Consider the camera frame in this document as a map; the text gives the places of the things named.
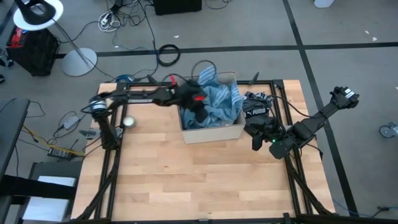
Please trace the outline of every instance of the yellow cable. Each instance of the yellow cable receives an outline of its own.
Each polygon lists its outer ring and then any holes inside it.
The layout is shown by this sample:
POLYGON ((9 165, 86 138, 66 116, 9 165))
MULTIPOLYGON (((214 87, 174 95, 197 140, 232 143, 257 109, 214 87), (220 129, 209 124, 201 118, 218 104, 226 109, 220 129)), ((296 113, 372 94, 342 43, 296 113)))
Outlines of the yellow cable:
POLYGON ((46 142, 46 140, 45 140, 44 138, 40 137, 36 132, 27 129, 25 126, 22 126, 22 127, 23 127, 24 129, 26 129, 27 132, 31 133, 31 135, 35 136, 39 142, 41 142, 43 145, 45 145, 45 146, 47 146, 47 147, 51 147, 51 148, 54 148, 54 149, 58 149, 58 150, 61 150, 61 151, 65 151, 65 152, 70 152, 70 153, 72 153, 72 154, 74 154, 74 155, 77 155, 77 156, 84 156, 83 153, 75 152, 75 151, 72 151, 72 150, 69 150, 69 149, 65 149, 65 148, 62 148, 62 147, 58 147, 58 146, 56 146, 56 145, 48 144, 48 143, 46 142))

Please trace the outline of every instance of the blue towel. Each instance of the blue towel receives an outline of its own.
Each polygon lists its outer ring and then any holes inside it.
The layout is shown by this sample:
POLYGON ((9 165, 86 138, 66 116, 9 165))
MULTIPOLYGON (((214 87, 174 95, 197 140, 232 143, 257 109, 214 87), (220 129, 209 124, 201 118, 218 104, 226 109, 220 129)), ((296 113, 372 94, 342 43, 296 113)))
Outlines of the blue towel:
POLYGON ((195 114, 181 109, 184 129, 210 128, 233 124, 242 110, 243 100, 239 95, 236 80, 225 85, 218 82, 214 66, 204 69, 198 80, 207 97, 203 100, 208 117, 198 123, 195 114))

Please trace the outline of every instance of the white cable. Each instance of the white cable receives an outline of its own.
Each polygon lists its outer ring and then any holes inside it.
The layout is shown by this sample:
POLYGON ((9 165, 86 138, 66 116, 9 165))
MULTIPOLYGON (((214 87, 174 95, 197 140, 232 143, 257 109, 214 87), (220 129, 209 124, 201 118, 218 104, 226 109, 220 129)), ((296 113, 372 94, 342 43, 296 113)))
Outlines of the white cable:
POLYGON ((116 29, 118 29, 118 28, 120 27, 120 25, 121 25, 121 23, 120 23, 119 21, 115 21, 115 19, 114 19, 114 14, 113 14, 110 10, 104 12, 104 13, 98 18, 98 28, 99 28, 100 31, 102 31, 102 32, 113 32, 113 31, 115 31, 116 29), (108 18, 108 20, 110 20, 110 21, 108 21, 106 24, 102 24, 101 21, 102 21, 103 19, 105 19, 106 17, 109 17, 109 15, 110 15, 110 18, 108 18))

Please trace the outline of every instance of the wooden table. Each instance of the wooden table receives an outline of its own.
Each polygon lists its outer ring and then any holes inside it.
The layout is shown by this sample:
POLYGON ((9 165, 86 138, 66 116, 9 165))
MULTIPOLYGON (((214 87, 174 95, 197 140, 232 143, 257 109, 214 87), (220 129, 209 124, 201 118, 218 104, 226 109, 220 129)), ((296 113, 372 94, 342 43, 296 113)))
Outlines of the wooden table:
MULTIPOLYGON (((288 100, 307 114, 300 82, 284 80, 284 85, 288 100)), ((113 83, 101 84, 99 92, 115 88, 113 83)), ((271 93, 269 85, 240 85, 239 90, 271 93)), ((293 109, 290 112, 293 122, 303 119, 293 109)), ((137 126, 124 133, 113 221, 277 218, 285 212, 294 216, 284 160, 273 158, 269 144, 255 152, 245 132, 237 140, 185 144, 174 106, 129 105, 127 114, 137 119, 137 126)), ((334 212, 318 151, 306 146, 302 152, 308 186, 334 212)), ((103 157, 104 150, 97 149, 85 158, 72 217, 94 197, 103 157)), ((302 191, 296 186, 303 212, 302 191)))

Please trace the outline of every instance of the black box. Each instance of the black box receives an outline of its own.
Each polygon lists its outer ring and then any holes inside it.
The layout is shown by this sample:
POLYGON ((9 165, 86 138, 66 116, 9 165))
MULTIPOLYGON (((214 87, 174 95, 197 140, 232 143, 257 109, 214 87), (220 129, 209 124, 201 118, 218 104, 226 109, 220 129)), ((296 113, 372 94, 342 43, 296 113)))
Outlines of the black box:
POLYGON ((201 0, 154 0, 157 15, 181 12, 197 12, 201 10, 201 0))
POLYGON ((7 54, 32 76, 50 75, 60 44, 48 29, 14 27, 7 41, 7 54))

